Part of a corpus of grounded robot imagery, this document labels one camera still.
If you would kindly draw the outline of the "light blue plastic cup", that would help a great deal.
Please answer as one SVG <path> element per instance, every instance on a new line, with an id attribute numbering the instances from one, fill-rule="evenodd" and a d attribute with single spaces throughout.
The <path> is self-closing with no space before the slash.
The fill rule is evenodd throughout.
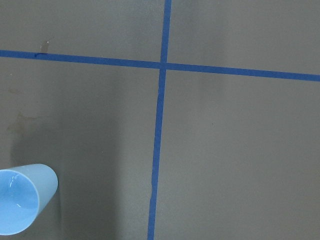
<path id="1" fill-rule="evenodd" d="M 45 164 L 28 164 L 0 171 L 0 234 L 26 230 L 58 189 L 55 171 Z"/>

